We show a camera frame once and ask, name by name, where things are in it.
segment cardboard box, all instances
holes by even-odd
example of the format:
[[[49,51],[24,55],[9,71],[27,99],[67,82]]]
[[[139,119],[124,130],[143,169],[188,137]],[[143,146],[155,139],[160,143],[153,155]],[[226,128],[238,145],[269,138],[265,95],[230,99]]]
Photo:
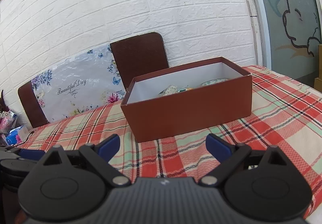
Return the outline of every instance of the cardboard box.
[[[218,78],[229,80],[200,86]],[[157,97],[169,85],[193,89]],[[138,142],[171,137],[247,117],[252,112],[252,75],[214,58],[134,77],[121,109]]]
[[[315,78],[314,89],[316,89],[319,92],[322,92],[322,80],[320,78]]]
[[[322,80],[322,44],[319,45],[319,78]]]

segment frosted glass panel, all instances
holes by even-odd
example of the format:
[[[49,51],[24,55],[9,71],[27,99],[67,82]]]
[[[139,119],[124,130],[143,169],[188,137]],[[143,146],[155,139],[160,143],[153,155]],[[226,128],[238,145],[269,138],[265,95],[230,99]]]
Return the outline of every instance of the frosted glass panel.
[[[264,0],[272,70],[307,83],[318,71],[321,30],[315,0]]]

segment black cable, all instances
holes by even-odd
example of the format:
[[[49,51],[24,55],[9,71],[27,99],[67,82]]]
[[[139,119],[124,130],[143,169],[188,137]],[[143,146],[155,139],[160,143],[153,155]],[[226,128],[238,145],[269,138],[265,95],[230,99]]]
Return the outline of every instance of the black cable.
[[[25,143],[27,142],[27,140],[29,139],[30,135],[31,135],[31,134],[34,134],[34,133],[35,133],[34,131],[30,132],[30,133],[29,133],[29,135],[28,135],[28,137],[26,138],[26,140],[25,140],[24,142],[21,142],[21,143],[19,143],[19,144],[15,145],[15,146],[13,146],[13,148],[15,148],[15,147],[17,147],[17,146],[19,146],[19,145],[25,144]]]

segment patterned bowl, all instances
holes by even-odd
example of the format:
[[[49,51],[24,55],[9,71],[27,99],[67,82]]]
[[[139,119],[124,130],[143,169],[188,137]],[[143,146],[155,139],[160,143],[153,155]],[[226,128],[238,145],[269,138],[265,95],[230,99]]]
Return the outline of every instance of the patterned bowl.
[[[212,85],[212,84],[216,84],[218,82],[222,82],[222,81],[226,81],[229,80],[228,78],[220,78],[220,79],[215,79],[215,80],[211,80],[211,81],[206,81],[204,83],[201,84],[201,86],[208,86],[208,85]]]

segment open cardboard box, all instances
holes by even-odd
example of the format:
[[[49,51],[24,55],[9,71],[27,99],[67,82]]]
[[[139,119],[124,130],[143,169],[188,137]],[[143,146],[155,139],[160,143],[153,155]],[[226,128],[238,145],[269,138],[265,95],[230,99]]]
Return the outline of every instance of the open cardboard box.
[[[157,97],[169,85],[194,89]],[[133,78],[121,109],[138,142],[209,128],[251,114],[252,75],[223,57],[155,71]]]

